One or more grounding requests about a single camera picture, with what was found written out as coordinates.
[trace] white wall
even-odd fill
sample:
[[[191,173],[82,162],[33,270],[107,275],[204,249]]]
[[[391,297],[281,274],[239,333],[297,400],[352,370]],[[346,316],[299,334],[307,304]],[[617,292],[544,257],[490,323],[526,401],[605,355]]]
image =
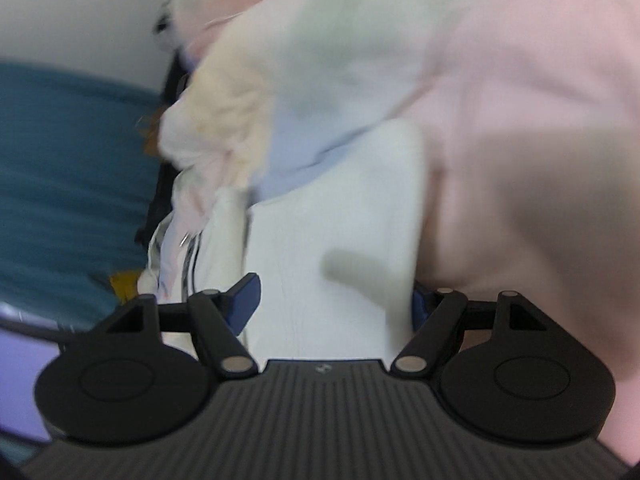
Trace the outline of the white wall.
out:
[[[151,29],[164,0],[0,0],[0,57],[159,89],[170,56]]]

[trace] circular pad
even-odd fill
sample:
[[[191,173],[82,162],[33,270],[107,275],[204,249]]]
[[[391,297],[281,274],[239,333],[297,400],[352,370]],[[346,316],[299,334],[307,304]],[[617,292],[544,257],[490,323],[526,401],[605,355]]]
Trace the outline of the circular pad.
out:
[[[157,338],[123,333],[73,343],[40,374],[45,421],[84,444],[125,446],[189,422],[210,390],[205,368]]]
[[[512,396],[541,400],[564,392],[571,377],[566,368],[551,359],[517,357],[495,369],[495,381]]]

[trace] ribbed black surface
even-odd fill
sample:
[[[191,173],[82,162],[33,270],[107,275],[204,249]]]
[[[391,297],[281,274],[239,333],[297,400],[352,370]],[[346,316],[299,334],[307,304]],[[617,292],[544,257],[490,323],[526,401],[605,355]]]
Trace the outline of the ribbed black surface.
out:
[[[427,386],[388,377],[377,362],[319,365],[272,362],[224,384],[168,437],[126,449],[57,442],[23,471],[34,480],[613,480],[627,469],[595,441],[555,450],[484,441]]]

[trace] clothing pile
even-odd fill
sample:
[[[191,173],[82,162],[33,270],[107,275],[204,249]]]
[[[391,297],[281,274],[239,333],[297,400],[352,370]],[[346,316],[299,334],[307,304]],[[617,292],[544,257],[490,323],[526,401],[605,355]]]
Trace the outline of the clothing pile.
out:
[[[519,290],[612,369],[602,437],[640,458],[640,0],[174,5],[196,69],[140,292],[258,272],[264,361],[395,355],[414,275]]]

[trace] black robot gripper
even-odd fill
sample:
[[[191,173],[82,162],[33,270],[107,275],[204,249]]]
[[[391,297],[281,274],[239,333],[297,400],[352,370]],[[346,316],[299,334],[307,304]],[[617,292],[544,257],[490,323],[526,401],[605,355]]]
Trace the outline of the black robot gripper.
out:
[[[615,398],[610,371],[526,298],[423,297],[433,313],[393,373],[430,379],[447,411],[489,438],[545,445],[600,432]],[[489,341],[458,352],[463,332],[481,329],[492,330]]]
[[[84,333],[36,382],[36,405],[53,434],[103,446],[144,442],[191,420],[221,381],[258,373],[236,338],[258,305],[248,274],[225,294],[156,305],[139,296]],[[191,332],[200,362],[162,342]]]
[[[36,404],[58,438],[23,471],[52,478],[62,461],[76,480],[128,479],[123,463],[139,464],[141,480],[628,472],[596,441],[612,375],[572,336],[516,292],[495,302],[417,292],[422,325],[389,370],[379,360],[270,360],[260,372],[236,337],[260,300],[254,274],[181,304],[139,297],[41,374]],[[486,329],[488,341],[460,351],[466,331]],[[190,333],[198,359],[163,345],[161,332]],[[103,467],[114,473],[95,477]]]

